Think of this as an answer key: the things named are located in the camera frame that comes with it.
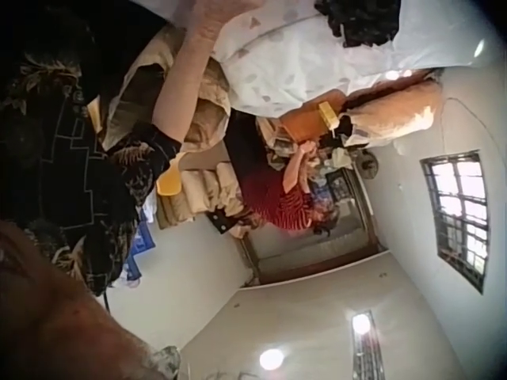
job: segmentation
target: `cable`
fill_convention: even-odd
[[[108,295],[106,292],[104,292],[104,306],[105,309],[108,311],[108,313],[111,313],[111,310],[109,309],[109,301],[108,301]]]
[[[505,158],[503,156],[503,154],[501,153],[501,148],[500,146],[498,145],[497,141],[494,139],[493,135],[491,134],[491,132],[488,130],[488,127],[486,126],[486,123],[484,123],[478,116],[477,114],[475,114],[475,112],[473,112],[466,104],[464,104],[460,99],[456,98],[456,97],[448,97],[444,100],[444,103],[442,104],[442,109],[440,111],[440,126],[441,126],[441,129],[442,129],[442,145],[443,145],[443,150],[444,150],[444,153],[446,153],[446,149],[445,149],[445,135],[444,135],[444,124],[442,123],[442,116],[444,114],[444,110],[445,110],[445,105],[449,102],[449,101],[454,101],[456,103],[458,103],[459,105],[461,105],[464,109],[466,109],[468,111],[468,113],[475,119],[477,120],[481,125],[482,127],[484,128],[484,131],[488,134],[488,136],[490,137],[491,139],[491,142],[494,144],[495,146],[495,149],[498,153],[498,156],[500,157],[501,159],[501,162],[503,164],[503,166],[505,167],[505,170],[507,170],[507,158]]]

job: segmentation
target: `window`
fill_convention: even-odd
[[[438,255],[482,293],[488,261],[486,189],[477,151],[421,161]]]

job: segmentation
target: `bed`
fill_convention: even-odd
[[[182,0],[136,2],[179,26],[192,6]],[[267,0],[225,26],[213,58],[229,81],[233,108],[278,117],[331,89],[349,95],[410,70],[479,66],[500,43],[467,0],[402,0],[393,41],[349,48],[342,42],[314,0]]]

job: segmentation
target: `hand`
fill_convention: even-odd
[[[227,22],[264,4],[265,0],[196,0],[191,25],[204,37],[216,38]]]
[[[299,150],[303,154],[309,154],[317,150],[317,144],[315,143],[315,141],[306,141],[299,146]]]

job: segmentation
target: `ceiling lamp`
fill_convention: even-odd
[[[284,359],[285,356],[282,351],[272,349],[262,352],[259,363],[261,364],[261,367],[266,371],[274,371],[280,368],[284,362]]]
[[[370,332],[370,329],[372,329],[372,323],[370,322],[368,315],[358,314],[352,318],[352,327],[357,334],[364,335]]]

